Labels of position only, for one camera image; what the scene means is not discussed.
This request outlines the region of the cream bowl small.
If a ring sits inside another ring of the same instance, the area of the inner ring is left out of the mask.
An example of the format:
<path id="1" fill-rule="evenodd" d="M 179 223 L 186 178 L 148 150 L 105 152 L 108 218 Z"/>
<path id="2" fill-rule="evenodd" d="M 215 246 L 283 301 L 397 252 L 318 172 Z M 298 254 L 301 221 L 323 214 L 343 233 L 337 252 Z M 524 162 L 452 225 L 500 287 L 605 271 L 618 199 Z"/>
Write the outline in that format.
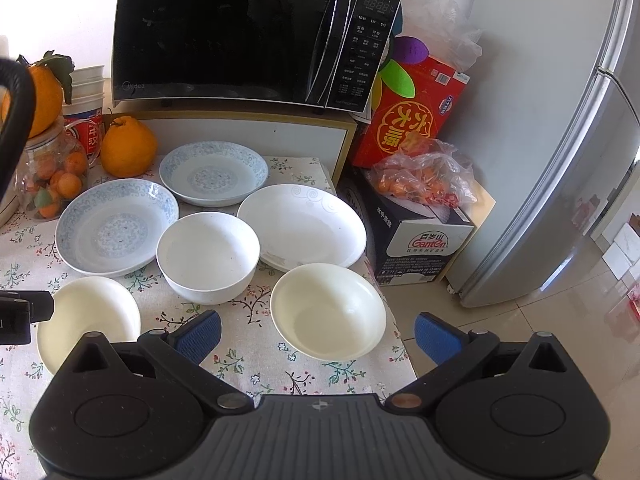
<path id="1" fill-rule="evenodd" d="M 53 295 L 54 311 L 37 328 L 37 348 L 44 367 L 55 374 L 78 340 L 100 332 L 111 342 L 135 341 L 141 315 L 134 297 L 111 278 L 87 276 Z"/>

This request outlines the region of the white deep bowl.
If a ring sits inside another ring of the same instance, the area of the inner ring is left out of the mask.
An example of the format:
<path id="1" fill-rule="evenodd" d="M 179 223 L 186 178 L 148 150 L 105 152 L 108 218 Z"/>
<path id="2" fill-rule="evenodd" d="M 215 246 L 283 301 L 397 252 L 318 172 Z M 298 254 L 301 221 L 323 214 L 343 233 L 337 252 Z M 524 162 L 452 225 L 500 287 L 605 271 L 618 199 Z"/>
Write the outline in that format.
<path id="1" fill-rule="evenodd" d="M 160 237 L 156 261 L 181 298 L 214 306 L 239 297 L 260 257 L 254 230 L 223 212 L 198 212 L 173 223 Z"/>

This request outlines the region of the blue patterned plate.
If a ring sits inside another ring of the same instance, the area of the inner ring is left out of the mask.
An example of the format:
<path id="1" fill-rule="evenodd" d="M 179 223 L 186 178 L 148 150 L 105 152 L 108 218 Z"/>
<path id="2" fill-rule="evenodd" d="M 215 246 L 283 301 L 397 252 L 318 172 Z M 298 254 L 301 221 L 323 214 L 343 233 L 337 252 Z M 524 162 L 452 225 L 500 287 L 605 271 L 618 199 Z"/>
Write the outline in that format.
<path id="1" fill-rule="evenodd" d="M 175 148 L 160 162 L 163 185 L 184 202 L 225 207 L 242 202 L 269 176 L 265 159 L 246 146 L 202 141 Z"/>
<path id="2" fill-rule="evenodd" d="M 118 278 L 154 260 L 160 237 L 178 219 L 178 202 L 163 185 L 108 181 L 64 209 L 55 230 L 56 249 L 82 275 Z"/>

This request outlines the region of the cream bowl large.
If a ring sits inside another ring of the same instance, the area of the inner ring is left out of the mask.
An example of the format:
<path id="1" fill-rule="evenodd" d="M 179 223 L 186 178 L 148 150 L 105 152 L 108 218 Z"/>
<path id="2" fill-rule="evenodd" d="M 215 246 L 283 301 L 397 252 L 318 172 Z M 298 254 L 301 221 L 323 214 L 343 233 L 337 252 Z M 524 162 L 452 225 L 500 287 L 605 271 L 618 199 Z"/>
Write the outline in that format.
<path id="1" fill-rule="evenodd" d="M 271 292 L 270 313 L 283 340 L 318 361 L 359 359 L 386 331 L 386 307 L 376 288 L 329 263 L 286 272 Z"/>

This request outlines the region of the white swirl plate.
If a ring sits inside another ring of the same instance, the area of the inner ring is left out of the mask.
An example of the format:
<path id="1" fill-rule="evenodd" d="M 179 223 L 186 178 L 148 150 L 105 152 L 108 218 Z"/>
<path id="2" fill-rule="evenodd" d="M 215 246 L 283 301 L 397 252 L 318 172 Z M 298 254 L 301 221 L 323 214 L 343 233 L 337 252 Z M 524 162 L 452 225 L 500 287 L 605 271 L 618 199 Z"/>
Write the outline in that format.
<path id="1" fill-rule="evenodd" d="M 266 186 L 247 196 L 236 215 L 255 231 L 262 262 L 281 272 L 308 263 L 348 268 L 367 245 L 366 228 L 356 211 L 311 186 Z"/>

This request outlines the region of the black white Ganten carton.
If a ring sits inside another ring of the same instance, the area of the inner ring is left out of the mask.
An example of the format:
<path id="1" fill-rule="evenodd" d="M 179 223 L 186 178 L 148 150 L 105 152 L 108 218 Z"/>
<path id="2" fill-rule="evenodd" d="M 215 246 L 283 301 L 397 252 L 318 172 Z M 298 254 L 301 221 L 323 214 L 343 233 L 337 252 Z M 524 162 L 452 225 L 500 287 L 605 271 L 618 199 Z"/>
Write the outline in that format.
<path id="1" fill-rule="evenodd" d="M 480 185 L 477 201 L 458 208 L 424 206 L 375 191 L 360 168 L 343 170 L 337 194 L 367 231 L 366 255 L 383 286 L 439 281 L 495 207 Z"/>

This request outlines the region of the glass jar of small oranges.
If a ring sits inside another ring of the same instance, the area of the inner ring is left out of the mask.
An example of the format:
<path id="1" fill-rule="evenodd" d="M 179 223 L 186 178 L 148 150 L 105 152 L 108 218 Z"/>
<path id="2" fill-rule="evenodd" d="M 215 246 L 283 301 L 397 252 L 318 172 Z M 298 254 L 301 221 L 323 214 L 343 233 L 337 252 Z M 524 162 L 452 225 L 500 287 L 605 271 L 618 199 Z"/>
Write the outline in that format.
<path id="1" fill-rule="evenodd" d="M 68 130 L 58 116 L 27 141 L 15 171 L 15 192 L 25 214 L 36 221 L 58 218 L 87 188 L 88 157 Z"/>

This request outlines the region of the plastic bag of small oranges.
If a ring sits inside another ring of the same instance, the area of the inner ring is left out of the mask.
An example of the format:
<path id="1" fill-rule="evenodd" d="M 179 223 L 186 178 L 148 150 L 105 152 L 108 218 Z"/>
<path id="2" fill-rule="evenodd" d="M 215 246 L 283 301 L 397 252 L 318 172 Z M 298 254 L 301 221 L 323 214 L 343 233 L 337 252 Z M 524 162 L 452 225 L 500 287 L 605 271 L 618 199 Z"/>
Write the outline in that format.
<path id="1" fill-rule="evenodd" d="M 407 136 L 364 175 L 378 194 L 425 206 L 454 209 L 478 200 L 472 162 L 452 144 L 424 136 Z"/>

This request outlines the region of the large orange citrus on table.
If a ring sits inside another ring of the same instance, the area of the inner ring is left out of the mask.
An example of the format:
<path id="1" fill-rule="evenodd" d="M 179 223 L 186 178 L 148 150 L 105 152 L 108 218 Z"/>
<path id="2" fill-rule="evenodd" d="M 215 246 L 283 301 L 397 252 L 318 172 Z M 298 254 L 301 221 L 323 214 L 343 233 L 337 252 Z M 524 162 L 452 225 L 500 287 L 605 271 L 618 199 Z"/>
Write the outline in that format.
<path id="1" fill-rule="evenodd" d="M 153 165 L 157 147 L 155 134 L 143 122 L 118 116 L 103 138 L 101 164 L 112 177 L 139 177 Z"/>

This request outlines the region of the red white paper cup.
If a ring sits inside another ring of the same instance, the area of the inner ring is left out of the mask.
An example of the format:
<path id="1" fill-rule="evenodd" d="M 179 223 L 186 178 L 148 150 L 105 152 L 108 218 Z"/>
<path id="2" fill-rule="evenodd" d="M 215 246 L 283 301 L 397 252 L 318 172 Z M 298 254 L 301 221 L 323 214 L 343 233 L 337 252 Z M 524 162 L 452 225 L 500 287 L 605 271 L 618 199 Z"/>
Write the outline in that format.
<path id="1" fill-rule="evenodd" d="M 104 133 L 103 98 L 103 93 L 90 94 L 62 107 L 67 132 L 84 148 L 90 167 L 99 157 Z"/>

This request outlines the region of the large orange citrus on jar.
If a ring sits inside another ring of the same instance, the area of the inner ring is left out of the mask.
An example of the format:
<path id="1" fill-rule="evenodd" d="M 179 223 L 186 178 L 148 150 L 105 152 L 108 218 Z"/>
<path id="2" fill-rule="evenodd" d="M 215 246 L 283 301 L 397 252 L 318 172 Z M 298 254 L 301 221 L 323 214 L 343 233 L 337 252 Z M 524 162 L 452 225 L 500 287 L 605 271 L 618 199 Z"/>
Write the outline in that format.
<path id="1" fill-rule="evenodd" d="M 63 104 L 70 104 L 73 97 L 73 81 L 70 74 L 75 68 L 72 58 L 47 51 L 39 61 L 29 63 L 23 55 L 17 59 L 28 68 L 35 86 L 35 113 L 29 131 L 29 139 L 49 129 L 61 116 Z"/>

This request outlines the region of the silver refrigerator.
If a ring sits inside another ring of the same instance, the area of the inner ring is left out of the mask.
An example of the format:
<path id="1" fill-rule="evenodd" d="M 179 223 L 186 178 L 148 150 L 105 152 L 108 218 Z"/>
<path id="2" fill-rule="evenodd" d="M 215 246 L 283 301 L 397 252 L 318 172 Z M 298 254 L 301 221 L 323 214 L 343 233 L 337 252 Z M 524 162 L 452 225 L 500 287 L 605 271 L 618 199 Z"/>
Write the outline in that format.
<path id="1" fill-rule="evenodd" d="M 446 137 L 495 205 L 447 272 L 467 308 L 541 290 L 639 147 L 639 0 L 475 0 L 483 53 Z"/>

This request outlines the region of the red gift box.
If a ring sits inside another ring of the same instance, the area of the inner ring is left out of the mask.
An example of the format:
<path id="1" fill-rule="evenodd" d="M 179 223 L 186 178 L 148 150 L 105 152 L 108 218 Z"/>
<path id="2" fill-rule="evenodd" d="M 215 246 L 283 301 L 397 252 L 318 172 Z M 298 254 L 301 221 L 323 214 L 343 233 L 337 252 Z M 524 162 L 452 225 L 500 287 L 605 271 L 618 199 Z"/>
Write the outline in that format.
<path id="1" fill-rule="evenodd" d="M 371 92 L 371 121 L 358 133 L 349 161 L 370 168 L 406 141 L 439 134 L 469 76 L 436 60 L 418 38 L 397 36 Z"/>

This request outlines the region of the clear plastic bag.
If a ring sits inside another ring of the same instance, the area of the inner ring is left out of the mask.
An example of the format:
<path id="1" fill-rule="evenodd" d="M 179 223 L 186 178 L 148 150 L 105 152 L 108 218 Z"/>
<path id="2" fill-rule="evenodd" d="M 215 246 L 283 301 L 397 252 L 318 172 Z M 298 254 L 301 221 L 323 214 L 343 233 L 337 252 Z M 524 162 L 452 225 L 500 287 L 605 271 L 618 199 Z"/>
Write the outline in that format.
<path id="1" fill-rule="evenodd" d="M 464 73 L 482 56 L 483 31 L 454 0 L 402 0 L 401 4 L 402 33 L 420 39 L 436 60 Z"/>

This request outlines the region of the black microwave oven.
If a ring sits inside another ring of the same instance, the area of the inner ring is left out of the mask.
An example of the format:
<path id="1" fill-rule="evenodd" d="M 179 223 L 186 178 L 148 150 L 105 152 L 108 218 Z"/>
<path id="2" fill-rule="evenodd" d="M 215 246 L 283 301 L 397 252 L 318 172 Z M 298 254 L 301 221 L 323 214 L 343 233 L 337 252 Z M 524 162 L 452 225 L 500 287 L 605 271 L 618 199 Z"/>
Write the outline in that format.
<path id="1" fill-rule="evenodd" d="M 400 0 L 117 0 L 112 96 L 360 113 L 399 6 Z"/>

